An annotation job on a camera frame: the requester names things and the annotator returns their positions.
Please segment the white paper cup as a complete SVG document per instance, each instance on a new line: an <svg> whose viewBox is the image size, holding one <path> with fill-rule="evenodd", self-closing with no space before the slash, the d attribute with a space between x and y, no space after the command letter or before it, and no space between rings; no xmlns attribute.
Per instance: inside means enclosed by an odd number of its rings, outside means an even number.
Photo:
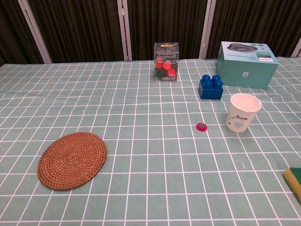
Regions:
<svg viewBox="0 0 301 226"><path fill-rule="evenodd" d="M260 109L261 101L255 96L245 93L232 95L226 120L227 128L236 133L245 132Z"/></svg>

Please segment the round woven rattan coaster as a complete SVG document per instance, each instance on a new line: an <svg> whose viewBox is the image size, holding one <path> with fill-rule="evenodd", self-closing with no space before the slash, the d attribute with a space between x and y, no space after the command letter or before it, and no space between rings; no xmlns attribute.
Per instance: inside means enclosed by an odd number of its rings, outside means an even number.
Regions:
<svg viewBox="0 0 301 226"><path fill-rule="evenodd" d="M71 190L90 181L107 158L104 141L90 132L75 132L54 141L42 154L37 175L53 190Z"/></svg>

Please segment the yellow green sponge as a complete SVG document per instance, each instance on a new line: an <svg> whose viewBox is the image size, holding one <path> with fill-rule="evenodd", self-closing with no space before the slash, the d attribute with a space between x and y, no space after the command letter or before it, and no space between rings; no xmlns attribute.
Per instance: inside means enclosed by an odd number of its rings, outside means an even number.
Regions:
<svg viewBox="0 0 301 226"><path fill-rule="evenodd" d="M284 178L301 202L301 168L287 168L284 171Z"/></svg>

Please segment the teal cardboard product box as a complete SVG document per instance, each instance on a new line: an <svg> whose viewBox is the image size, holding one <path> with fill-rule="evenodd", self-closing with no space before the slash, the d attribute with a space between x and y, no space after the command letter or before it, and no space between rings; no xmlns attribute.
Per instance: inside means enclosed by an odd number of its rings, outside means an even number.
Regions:
<svg viewBox="0 0 301 226"><path fill-rule="evenodd" d="M216 61L224 85L266 89L278 67L267 44L222 41Z"/></svg>

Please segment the clear box with red caps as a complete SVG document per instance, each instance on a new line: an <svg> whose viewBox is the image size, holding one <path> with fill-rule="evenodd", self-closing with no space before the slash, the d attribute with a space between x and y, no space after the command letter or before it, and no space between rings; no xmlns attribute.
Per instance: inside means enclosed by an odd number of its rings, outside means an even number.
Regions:
<svg viewBox="0 0 301 226"><path fill-rule="evenodd" d="M178 61L178 42L156 42L154 44L155 80L177 81Z"/></svg>

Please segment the blue toy building block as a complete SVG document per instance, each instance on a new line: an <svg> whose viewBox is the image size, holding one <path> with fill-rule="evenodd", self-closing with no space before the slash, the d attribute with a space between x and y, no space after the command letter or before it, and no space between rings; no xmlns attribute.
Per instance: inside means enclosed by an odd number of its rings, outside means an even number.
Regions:
<svg viewBox="0 0 301 226"><path fill-rule="evenodd" d="M203 75L199 82L199 94L201 99L220 100L223 94L223 82L219 75L210 77Z"/></svg>

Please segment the green checked tablecloth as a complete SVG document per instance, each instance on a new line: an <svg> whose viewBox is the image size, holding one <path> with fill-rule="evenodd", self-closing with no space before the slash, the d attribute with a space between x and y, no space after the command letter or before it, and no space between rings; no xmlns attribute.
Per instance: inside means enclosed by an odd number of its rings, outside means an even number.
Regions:
<svg viewBox="0 0 301 226"><path fill-rule="evenodd" d="M301 57L278 63L267 89L217 101L198 92L213 60L181 60L176 82L152 79L153 61L0 66L0 226L301 226L283 177L301 167ZM242 133L226 126L237 93L261 101ZM77 131L104 140L106 163L48 189L39 159Z"/></svg>

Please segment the dark folding screen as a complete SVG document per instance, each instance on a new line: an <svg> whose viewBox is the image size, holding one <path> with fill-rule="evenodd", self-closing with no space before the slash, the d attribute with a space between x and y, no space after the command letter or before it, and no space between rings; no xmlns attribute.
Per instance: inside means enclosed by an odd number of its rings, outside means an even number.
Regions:
<svg viewBox="0 0 301 226"><path fill-rule="evenodd" d="M209 0L126 0L133 60L153 59L156 42L197 58ZM28 0L53 63L124 59L117 0ZM269 45L289 57L301 37L301 0L216 0L207 58L222 41ZM0 0L0 66L41 64L17 0Z"/></svg>

